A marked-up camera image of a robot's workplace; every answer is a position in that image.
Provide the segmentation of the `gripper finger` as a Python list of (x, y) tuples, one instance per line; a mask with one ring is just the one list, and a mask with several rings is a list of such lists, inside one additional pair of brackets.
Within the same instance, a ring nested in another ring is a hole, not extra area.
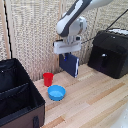
[(64, 60), (67, 61), (68, 58), (69, 58), (69, 53), (66, 53), (66, 54), (65, 54), (65, 59), (64, 59)]

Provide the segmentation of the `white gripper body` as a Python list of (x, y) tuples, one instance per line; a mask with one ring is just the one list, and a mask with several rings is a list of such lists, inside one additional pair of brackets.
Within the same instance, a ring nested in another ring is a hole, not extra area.
[(76, 41), (71, 44), (67, 44), (64, 41), (55, 41), (53, 45), (53, 51), (55, 54), (75, 52), (75, 51), (79, 51), (80, 49), (81, 49), (80, 41)]

